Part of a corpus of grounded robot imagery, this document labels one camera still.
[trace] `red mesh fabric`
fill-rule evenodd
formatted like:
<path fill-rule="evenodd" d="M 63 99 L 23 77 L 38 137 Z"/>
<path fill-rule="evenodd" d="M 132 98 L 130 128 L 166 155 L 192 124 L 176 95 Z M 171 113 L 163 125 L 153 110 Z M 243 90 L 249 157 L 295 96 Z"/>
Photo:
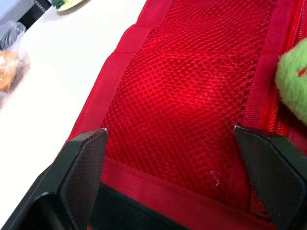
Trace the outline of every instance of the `red mesh fabric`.
<path fill-rule="evenodd" d="M 243 120 L 275 4 L 174 0 L 101 124 L 108 157 L 246 210 L 249 185 L 232 131 Z M 233 178 L 242 180 L 239 189 Z"/>

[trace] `green plush toy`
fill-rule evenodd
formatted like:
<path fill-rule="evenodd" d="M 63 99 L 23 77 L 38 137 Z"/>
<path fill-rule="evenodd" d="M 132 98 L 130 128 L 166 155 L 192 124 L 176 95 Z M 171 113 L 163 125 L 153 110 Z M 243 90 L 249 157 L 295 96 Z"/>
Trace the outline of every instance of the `green plush toy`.
<path fill-rule="evenodd" d="M 285 53 L 279 61 L 276 85 L 283 103 L 307 125 L 307 39 Z"/>

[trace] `white desk surface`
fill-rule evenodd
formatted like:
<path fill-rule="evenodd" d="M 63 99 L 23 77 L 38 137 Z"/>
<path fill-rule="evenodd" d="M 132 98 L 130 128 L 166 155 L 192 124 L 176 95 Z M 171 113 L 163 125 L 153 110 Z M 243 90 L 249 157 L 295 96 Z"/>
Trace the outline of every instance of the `white desk surface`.
<path fill-rule="evenodd" d="M 31 69 L 0 109 L 0 228 L 68 138 L 106 58 L 145 0 L 51 7 L 25 33 Z"/>

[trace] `plastic bag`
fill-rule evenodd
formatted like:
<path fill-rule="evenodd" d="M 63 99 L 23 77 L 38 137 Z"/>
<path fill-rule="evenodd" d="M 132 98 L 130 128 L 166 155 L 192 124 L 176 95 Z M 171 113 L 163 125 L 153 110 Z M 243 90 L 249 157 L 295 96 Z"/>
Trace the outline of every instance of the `plastic bag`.
<path fill-rule="evenodd" d="M 19 48 L 25 26 L 7 22 L 0 26 L 0 105 L 29 69 L 30 61 L 26 52 Z"/>

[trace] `zipper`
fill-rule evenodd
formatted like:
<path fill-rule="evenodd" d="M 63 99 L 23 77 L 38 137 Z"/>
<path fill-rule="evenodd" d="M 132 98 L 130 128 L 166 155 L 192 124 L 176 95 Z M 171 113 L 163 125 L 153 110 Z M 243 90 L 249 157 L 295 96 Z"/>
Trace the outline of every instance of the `zipper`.
<path fill-rule="evenodd" d="M 294 15 L 294 18 L 289 25 L 283 53 L 289 51 L 306 36 L 307 0 L 295 0 L 294 4 L 294 10 L 291 14 Z M 286 110 L 286 107 L 281 103 L 278 89 L 272 82 L 260 121 L 261 128 L 282 136 L 288 136 L 288 116 L 283 115 L 287 113 Z"/>

